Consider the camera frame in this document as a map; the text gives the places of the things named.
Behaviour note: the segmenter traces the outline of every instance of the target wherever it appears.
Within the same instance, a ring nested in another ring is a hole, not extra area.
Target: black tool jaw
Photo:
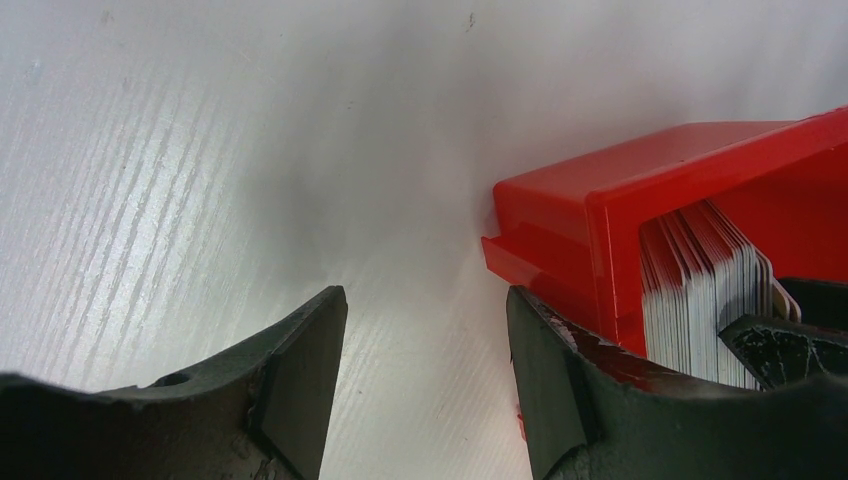
[[[848,478],[848,381],[767,392],[696,379],[575,325],[529,291],[507,300],[536,479]]]
[[[329,287],[147,388],[0,375],[0,478],[317,479],[346,317]]]

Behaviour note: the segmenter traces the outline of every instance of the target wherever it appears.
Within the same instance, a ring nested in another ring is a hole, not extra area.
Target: red plastic container
[[[490,270],[644,355],[639,226],[709,198],[778,277],[848,282],[848,108],[681,125],[494,188]]]

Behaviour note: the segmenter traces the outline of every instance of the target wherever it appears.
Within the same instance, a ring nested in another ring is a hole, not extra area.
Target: white surface
[[[0,0],[0,368],[145,384],[342,284],[322,478],[523,479],[498,179],[848,103],[848,2]]]

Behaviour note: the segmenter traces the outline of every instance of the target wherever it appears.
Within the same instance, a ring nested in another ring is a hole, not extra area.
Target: stack of cards
[[[768,259],[707,201],[644,224],[640,246],[648,359],[704,380],[759,388],[718,332],[744,314],[800,319]]]

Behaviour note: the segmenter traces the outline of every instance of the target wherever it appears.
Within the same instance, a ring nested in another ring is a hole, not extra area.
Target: black plastic piece
[[[327,288],[147,388],[0,375],[0,478],[317,479],[346,316],[344,290]]]
[[[822,373],[848,374],[848,334],[839,330],[744,316],[719,337],[764,388]]]
[[[848,330],[848,285],[805,278],[782,278],[780,284],[801,307],[802,323]]]
[[[842,377],[741,390],[635,356],[522,287],[510,289],[507,315],[536,479],[848,478]],[[533,358],[522,361],[528,353]],[[549,378],[564,385],[563,376],[569,387],[554,393],[532,385]],[[546,395],[553,401],[539,398]],[[577,412],[579,421],[563,412]]]

